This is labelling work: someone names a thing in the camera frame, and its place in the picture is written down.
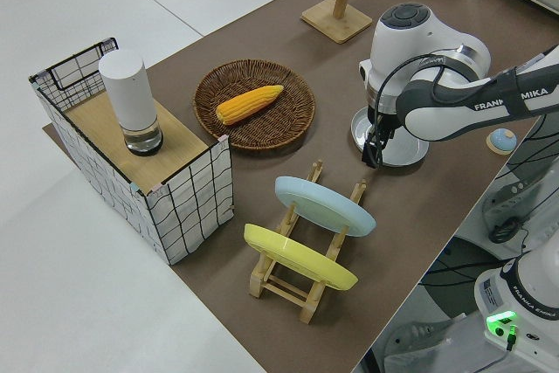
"brown table mat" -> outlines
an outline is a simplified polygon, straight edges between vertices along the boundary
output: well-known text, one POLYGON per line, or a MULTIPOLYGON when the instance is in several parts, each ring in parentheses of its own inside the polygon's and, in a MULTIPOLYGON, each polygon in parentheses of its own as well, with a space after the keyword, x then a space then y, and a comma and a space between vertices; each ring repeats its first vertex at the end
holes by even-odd
MULTIPOLYGON (((297 72, 314 92, 316 114, 300 149, 232 153, 235 217, 173 266, 269 372, 350 372, 506 161, 485 144, 494 128, 482 128, 432 143, 424 161, 409 168, 373 170, 360 162, 350 134, 354 113, 366 106, 358 63, 369 57, 383 11, 397 3, 430 6, 443 22, 487 44, 491 74, 559 40, 557 16, 526 0, 349 0, 374 24, 338 45, 300 20, 321 1, 275 0, 148 69, 154 96, 207 142, 211 136, 197 122, 191 98, 204 75, 223 63, 271 60, 297 72), (359 282, 347 292, 327 290, 305 325, 287 300, 267 291, 259 300, 248 294, 258 254, 243 240, 243 227, 275 228, 285 210, 274 195, 275 178, 304 177, 316 159, 324 162, 321 184, 343 195, 367 181, 362 205, 378 226, 368 237, 346 239, 338 262, 359 282)), ((507 127, 522 138, 532 123, 507 127)), ((301 220, 292 238, 325 252, 331 236, 301 220)))

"white table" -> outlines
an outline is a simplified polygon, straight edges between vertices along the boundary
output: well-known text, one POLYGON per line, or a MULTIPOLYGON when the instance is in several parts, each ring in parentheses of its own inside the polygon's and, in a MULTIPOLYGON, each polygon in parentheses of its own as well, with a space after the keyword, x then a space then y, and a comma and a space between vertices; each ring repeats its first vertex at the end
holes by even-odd
POLYGON ((42 131, 27 78, 104 38, 146 66, 272 0, 0 0, 0 370, 262 371, 42 131))

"corn cob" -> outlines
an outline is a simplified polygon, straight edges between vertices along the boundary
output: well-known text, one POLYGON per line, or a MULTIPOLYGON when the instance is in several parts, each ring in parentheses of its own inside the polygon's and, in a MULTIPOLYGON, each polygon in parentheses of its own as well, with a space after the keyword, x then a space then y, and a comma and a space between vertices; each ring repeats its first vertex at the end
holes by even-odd
POLYGON ((222 102, 216 108, 217 118, 230 126, 270 105, 283 91, 283 85, 262 86, 222 102))

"yellow plate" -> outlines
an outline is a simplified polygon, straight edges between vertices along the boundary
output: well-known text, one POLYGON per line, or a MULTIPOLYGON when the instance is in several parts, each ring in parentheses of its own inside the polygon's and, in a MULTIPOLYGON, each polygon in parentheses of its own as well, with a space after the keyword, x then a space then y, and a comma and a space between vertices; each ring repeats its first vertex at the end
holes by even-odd
POLYGON ((332 259, 255 224, 245 224, 245 241, 281 265, 336 290, 349 290, 357 277, 332 259))

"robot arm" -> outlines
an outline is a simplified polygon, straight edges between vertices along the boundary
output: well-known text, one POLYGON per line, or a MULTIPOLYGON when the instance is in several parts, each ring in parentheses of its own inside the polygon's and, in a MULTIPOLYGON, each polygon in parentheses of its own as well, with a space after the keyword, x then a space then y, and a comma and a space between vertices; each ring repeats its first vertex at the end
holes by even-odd
POLYGON ((486 77, 490 61, 481 41, 443 24, 421 4, 387 10, 376 25, 370 59, 360 63, 373 125, 362 159, 380 166, 382 150, 402 126, 435 142, 559 110, 559 46, 493 78, 486 77))
POLYGON ((505 332, 515 326, 515 354, 539 371, 559 372, 559 231, 502 268, 482 273, 474 295, 490 342, 506 348, 505 332))
POLYGON ((448 140, 559 109, 559 46, 491 79, 463 84, 452 78, 445 59, 421 63, 396 100, 399 121, 417 138, 448 140))

